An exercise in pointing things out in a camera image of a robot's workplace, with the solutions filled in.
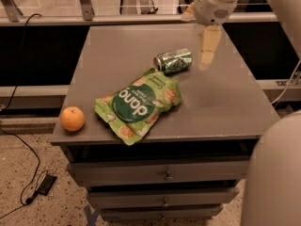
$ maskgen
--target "orange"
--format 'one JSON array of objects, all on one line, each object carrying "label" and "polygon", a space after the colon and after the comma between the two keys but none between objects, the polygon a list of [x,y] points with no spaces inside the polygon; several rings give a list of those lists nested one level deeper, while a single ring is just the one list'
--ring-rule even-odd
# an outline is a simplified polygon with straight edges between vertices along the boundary
[{"label": "orange", "polygon": [[61,112],[60,122],[67,131],[75,132],[83,127],[85,115],[80,108],[69,106]]}]

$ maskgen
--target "soda can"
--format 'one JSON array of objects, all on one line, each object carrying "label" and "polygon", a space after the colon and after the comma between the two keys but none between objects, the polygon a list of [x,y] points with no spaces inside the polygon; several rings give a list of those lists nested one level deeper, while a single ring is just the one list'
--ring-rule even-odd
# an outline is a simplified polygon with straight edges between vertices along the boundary
[{"label": "soda can", "polygon": [[192,64],[191,52],[187,48],[162,53],[153,59],[156,70],[174,73],[187,69]]}]

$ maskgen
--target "black cable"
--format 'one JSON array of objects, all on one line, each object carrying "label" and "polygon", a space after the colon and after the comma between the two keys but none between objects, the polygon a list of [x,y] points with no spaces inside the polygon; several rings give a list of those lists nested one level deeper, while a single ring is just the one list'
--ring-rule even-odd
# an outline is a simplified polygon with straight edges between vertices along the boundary
[{"label": "black cable", "polygon": [[40,166],[40,158],[39,156],[37,155],[37,153],[35,152],[35,150],[33,150],[33,148],[31,146],[29,146],[22,138],[20,138],[18,135],[15,135],[15,134],[12,134],[10,132],[6,132],[4,131],[2,128],[0,128],[0,131],[4,134],[7,134],[7,135],[10,135],[10,136],[15,136],[16,138],[18,138],[22,143],[24,143],[24,145],[29,148],[29,150],[37,157],[38,159],[38,164],[36,166],[36,169],[35,169],[35,173],[34,175],[32,176],[30,182],[23,188],[22,192],[21,192],[21,195],[20,195],[20,203],[23,205],[23,206],[26,206],[27,203],[26,202],[23,202],[22,200],[22,197],[23,197],[23,194],[24,194],[24,191],[34,182],[35,180],[35,177],[37,175],[37,172],[38,172],[38,169],[39,169],[39,166]]},{"label": "black cable", "polygon": [[122,15],[122,6],[123,6],[123,0],[120,0],[120,9],[119,9],[120,15]]},{"label": "black cable", "polygon": [[[42,175],[44,172],[46,172],[46,174],[47,174],[47,173],[48,173],[48,170],[47,170],[47,169],[45,169],[43,172],[41,172],[41,173],[40,173],[40,176],[41,176],[41,175]],[[39,177],[38,177],[38,179],[37,179],[37,183],[36,183],[35,190],[37,190],[37,189],[38,189],[40,176],[39,176]]]},{"label": "black cable", "polygon": [[[26,28],[27,28],[27,25],[30,21],[31,18],[33,18],[34,16],[41,16],[40,14],[38,13],[34,13],[32,14],[25,22],[25,25],[24,25],[24,32],[23,32],[23,36],[22,36],[22,44],[21,44],[21,53],[22,53],[22,61],[21,61],[21,67],[20,67],[20,70],[19,70],[19,75],[18,75],[18,79],[17,79],[17,82],[16,82],[16,86],[14,88],[14,91],[12,91],[12,94],[9,98],[9,101],[8,101],[8,105],[3,108],[2,110],[5,110],[5,109],[8,109],[10,104],[11,104],[11,101],[13,99],[13,96],[16,92],[16,89],[18,88],[19,86],[19,83],[20,83],[20,80],[21,80],[21,75],[22,75],[22,71],[23,71],[23,67],[24,67],[24,42],[25,42],[25,32],[26,32]],[[6,132],[4,131],[1,127],[0,127],[0,131],[4,134],[7,134],[7,135],[10,135],[10,136],[15,136],[16,138],[18,138],[27,148],[29,148],[29,150],[37,157],[38,159],[38,164],[36,166],[36,169],[35,169],[35,173],[34,175],[32,176],[32,179],[30,180],[30,182],[23,188],[21,194],[20,194],[20,203],[21,203],[21,206],[20,207],[17,207],[13,210],[11,210],[10,212],[4,214],[3,216],[0,217],[0,219],[10,215],[11,213],[27,206],[28,204],[30,204],[33,199],[37,196],[36,192],[34,192],[33,196],[31,198],[28,198],[29,200],[32,199],[31,201],[29,201],[28,199],[26,200],[26,202],[23,202],[23,194],[24,192],[26,191],[26,189],[34,182],[35,180],[35,177],[37,175],[37,172],[38,172],[38,169],[39,169],[39,166],[40,166],[40,158],[39,156],[37,155],[37,153],[35,152],[35,150],[33,150],[33,148],[31,146],[29,146],[22,138],[20,138],[19,136],[15,135],[15,134],[12,134],[12,133],[9,133],[9,132]]]},{"label": "black cable", "polygon": [[21,75],[22,75],[22,71],[23,71],[23,66],[24,66],[24,42],[25,42],[25,32],[26,32],[26,28],[27,28],[27,25],[29,23],[29,21],[34,17],[34,16],[41,16],[41,14],[39,13],[34,13],[32,14],[27,20],[26,20],[26,23],[24,25],[24,31],[23,31],[23,35],[22,35],[22,43],[21,43],[21,53],[22,53],[22,58],[21,58],[21,67],[20,67],[20,70],[19,70],[19,75],[18,75],[18,79],[17,79],[17,82],[16,82],[16,86],[14,88],[14,90],[12,91],[12,94],[9,98],[9,101],[8,101],[8,105],[3,108],[2,110],[5,110],[5,109],[8,109],[10,104],[11,104],[11,101],[12,101],[12,98],[13,96],[15,95],[15,92],[19,86],[19,83],[20,83],[20,80],[21,80]]}]

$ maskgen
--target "drawer handle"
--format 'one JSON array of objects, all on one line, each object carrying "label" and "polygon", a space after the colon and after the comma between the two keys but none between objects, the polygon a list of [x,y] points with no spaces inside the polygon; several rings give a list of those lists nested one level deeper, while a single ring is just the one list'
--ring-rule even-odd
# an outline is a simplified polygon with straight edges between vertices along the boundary
[{"label": "drawer handle", "polygon": [[166,172],[166,176],[164,177],[164,181],[171,182],[173,180],[173,177],[170,176],[169,170]]},{"label": "drawer handle", "polygon": [[163,199],[163,203],[161,204],[161,206],[163,206],[163,207],[168,207],[169,206],[166,199]]}]

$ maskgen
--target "speckled floor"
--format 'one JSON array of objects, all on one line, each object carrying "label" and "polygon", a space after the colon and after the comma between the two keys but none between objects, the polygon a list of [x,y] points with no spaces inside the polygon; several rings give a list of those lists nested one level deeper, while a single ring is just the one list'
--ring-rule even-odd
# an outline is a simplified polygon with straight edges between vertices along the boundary
[{"label": "speckled floor", "polygon": [[[38,175],[42,171],[48,170],[49,174],[57,176],[53,188],[47,196],[38,195],[30,205],[0,219],[0,225],[238,226],[240,224],[244,181],[238,184],[241,190],[240,194],[231,203],[225,204],[222,212],[212,219],[186,218],[122,223],[104,222],[101,217],[97,217],[97,212],[90,208],[86,200],[86,190],[79,187],[67,173],[68,160],[65,155],[59,147],[49,143],[52,129],[53,126],[50,126],[46,133],[44,128],[42,133],[31,130],[18,135],[32,146],[40,157]],[[18,138],[0,133],[0,217],[21,206],[20,194],[24,186],[30,182],[37,163],[37,158]],[[32,186],[24,192],[24,200],[31,197],[37,179],[36,177]]]}]

